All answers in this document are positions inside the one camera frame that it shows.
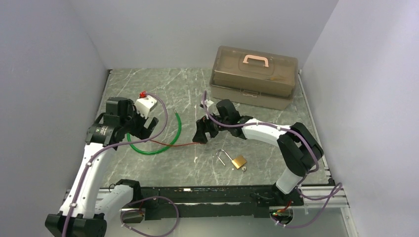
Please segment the red cable lock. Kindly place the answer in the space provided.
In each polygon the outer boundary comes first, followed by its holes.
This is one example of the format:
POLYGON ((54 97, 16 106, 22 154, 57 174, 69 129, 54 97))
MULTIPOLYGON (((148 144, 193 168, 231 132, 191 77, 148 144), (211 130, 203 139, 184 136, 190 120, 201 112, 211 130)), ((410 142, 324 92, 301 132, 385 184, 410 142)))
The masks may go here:
POLYGON ((151 140, 151 142, 159 144, 159 145, 163 145, 163 146, 167 146, 167 147, 184 147, 184 146, 190 146, 190 145, 205 145, 204 143, 198 143, 198 142, 191 142, 191 143, 184 143, 184 144, 177 144, 177 143, 163 143, 160 141, 156 141, 156 140, 151 140))

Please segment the brass padlock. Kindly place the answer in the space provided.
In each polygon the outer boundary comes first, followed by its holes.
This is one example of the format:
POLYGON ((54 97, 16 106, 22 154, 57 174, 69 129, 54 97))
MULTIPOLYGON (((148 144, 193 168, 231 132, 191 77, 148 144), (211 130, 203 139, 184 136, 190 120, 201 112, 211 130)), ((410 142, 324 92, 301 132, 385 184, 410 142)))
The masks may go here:
POLYGON ((231 163, 233 164, 233 166, 236 169, 241 169, 242 167, 244 167, 247 164, 247 160, 242 156, 237 156, 236 158, 232 158, 224 149, 220 149, 216 152, 216 156, 218 158, 218 160, 225 166, 225 162, 222 160, 220 154, 224 153, 231 161, 231 163))

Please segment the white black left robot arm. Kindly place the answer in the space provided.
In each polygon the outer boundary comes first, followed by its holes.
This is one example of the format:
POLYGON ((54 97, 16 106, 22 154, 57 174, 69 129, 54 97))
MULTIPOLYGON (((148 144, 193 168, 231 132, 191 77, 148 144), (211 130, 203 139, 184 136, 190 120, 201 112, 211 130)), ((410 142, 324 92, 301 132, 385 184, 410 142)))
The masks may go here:
POLYGON ((108 222, 127 204, 136 207, 142 201, 138 181, 121 180, 114 190, 98 201, 104 173, 126 134, 148 140, 159 122, 145 123, 158 101, 143 95, 133 101, 110 97, 102 112, 88 129, 84 155, 72 188, 57 214, 49 214, 45 227, 55 237, 103 237, 108 222))

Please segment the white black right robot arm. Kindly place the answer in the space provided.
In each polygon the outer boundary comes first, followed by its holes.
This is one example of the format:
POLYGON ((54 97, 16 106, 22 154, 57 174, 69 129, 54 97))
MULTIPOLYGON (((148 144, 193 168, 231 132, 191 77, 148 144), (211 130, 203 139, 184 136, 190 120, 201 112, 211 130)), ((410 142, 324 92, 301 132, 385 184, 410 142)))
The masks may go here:
POLYGON ((242 116, 228 99, 216 104, 217 115, 211 114, 208 111, 210 104, 211 101, 204 100, 200 105, 206 115, 196 121, 196 133, 192 141, 205 144, 209 137, 214 138, 220 131, 227 130, 234 137, 257 140, 279 148, 286 168, 272 192, 272 198, 278 205, 286 204, 295 187, 310 172, 318 170, 324 151, 303 123, 276 125, 242 116))

